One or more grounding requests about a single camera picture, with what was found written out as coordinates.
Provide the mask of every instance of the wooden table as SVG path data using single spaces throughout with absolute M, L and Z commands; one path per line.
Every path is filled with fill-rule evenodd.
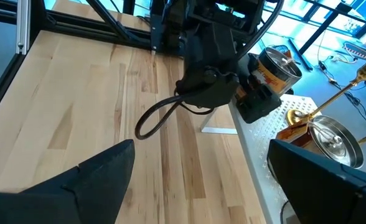
M 62 2 L 56 10 L 96 17 L 88 6 Z M 30 187 L 135 139 L 139 117 L 173 94 L 182 72 L 178 58 L 40 32 L 0 103 L 0 190 Z M 220 111 L 214 122 L 232 124 L 228 108 Z M 265 222 L 238 138 L 200 133 L 202 119 L 179 108 L 153 137 L 135 139 L 117 223 Z

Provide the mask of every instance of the white pegboard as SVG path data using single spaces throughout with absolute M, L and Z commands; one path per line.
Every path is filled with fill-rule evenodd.
M 256 191 L 260 199 L 263 197 L 263 212 L 265 216 L 267 213 L 270 216 L 270 220 L 266 218 L 267 223 L 279 223 L 279 210 L 287 201 L 283 190 L 274 180 L 267 166 L 269 142 L 279 131 L 288 127 L 286 121 L 288 110 L 297 109 L 309 113 L 317 109 L 316 104 L 308 97 L 283 95 L 281 101 L 279 108 L 252 124 L 246 124 L 233 104 L 230 105 L 251 176 L 253 179 L 257 178 L 254 181 Z

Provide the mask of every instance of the light wood surface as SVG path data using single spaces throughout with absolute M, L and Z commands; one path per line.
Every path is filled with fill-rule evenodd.
M 204 117 L 178 108 L 153 137 L 134 138 L 182 70 L 178 58 L 42 31 L 0 104 L 0 190 L 33 186 L 133 138 L 117 223 L 264 223 L 237 136 L 200 133 Z M 232 126 L 228 108 L 211 123 Z

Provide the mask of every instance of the tin can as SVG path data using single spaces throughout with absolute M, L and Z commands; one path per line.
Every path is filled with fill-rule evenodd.
M 285 94 L 301 77 L 296 64 L 283 53 L 271 47 L 258 57 L 258 68 L 251 72 L 260 83 L 268 84 L 279 96 Z
M 360 168 L 364 163 L 360 144 L 338 121 L 324 115 L 314 117 L 307 132 L 291 142 L 305 150 L 326 156 L 341 164 Z

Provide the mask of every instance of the wood grain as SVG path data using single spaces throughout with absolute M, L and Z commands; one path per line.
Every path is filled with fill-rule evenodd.
M 91 16 L 77 3 L 55 7 Z M 204 117 L 179 108 L 154 136 L 134 138 L 137 120 L 173 94 L 182 72 L 178 58 L 42 31 L 0 104 L 0 190 L 33 186 L 132 138 L 117 223 L 265 223 L 236 136 L 200 133 Z M 214 120 L 232 124 L 226 107 Z

